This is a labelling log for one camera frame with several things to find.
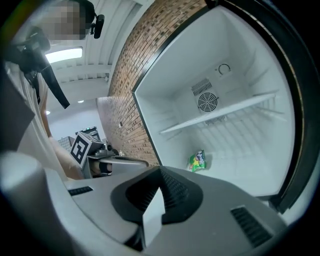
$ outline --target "ceiling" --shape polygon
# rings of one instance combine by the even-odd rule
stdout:
[[[123,45],[135,24],[154,0],[90,0],[97,15],[104,15],[99,39],[69,40],[53,45],[48,53],[82,47],[82,57],[52,63],[55,76],[66,98],[72,103],[106,97],[109,80]],[[62,109],[51,91],[47,109]]]

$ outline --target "light fixture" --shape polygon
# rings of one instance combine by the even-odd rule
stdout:
[[[82,48],[59,50],[45,55],[49,63],[60,62],[82,57]]]

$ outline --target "brick wall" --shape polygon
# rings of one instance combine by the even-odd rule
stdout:
[[[158,165],[139,116],[132,89],[164,41],[184,21],[205,7],[204,0],[155,0],[129,35],[117,61],[109,97],[97,100],[107,140],[128,157]]]

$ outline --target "chip bag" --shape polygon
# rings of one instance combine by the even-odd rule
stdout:
[[[189,158],[189,170],[196,172],[206,168],[205,151],[200,150]]]

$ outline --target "round black vent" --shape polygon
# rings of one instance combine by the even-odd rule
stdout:
[[[211,112],[217,107],[218,98],[211,92],[205,92],[199,97],[198,106],[205,112]]]

